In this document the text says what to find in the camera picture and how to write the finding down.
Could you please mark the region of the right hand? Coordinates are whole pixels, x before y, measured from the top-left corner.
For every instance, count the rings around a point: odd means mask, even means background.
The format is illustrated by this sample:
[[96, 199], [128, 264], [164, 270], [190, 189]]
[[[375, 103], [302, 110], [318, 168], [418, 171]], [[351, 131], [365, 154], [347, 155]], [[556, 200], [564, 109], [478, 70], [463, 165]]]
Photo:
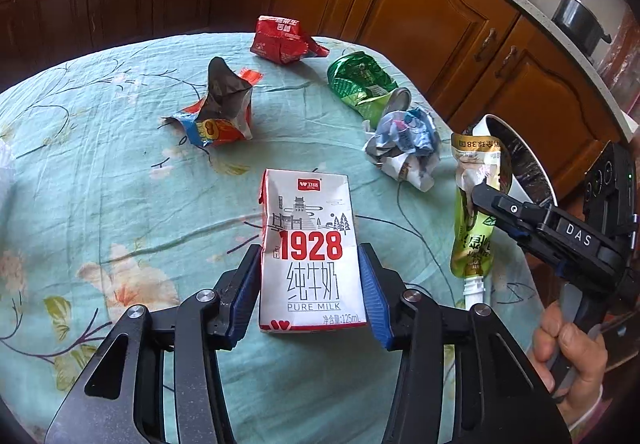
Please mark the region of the right hand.
[[559, 302], [554, 301], [542, 313], [528, 351], [530, 362], [549, 391], [554, 390], [555, 381], [547, 362], [556, 351], [576, 370], [573, 384], [558, 405], [563, 419], [571, 427], [600, 400], [608, 351], [600, 334], [591, 339], [575, 324], [563, 320]]

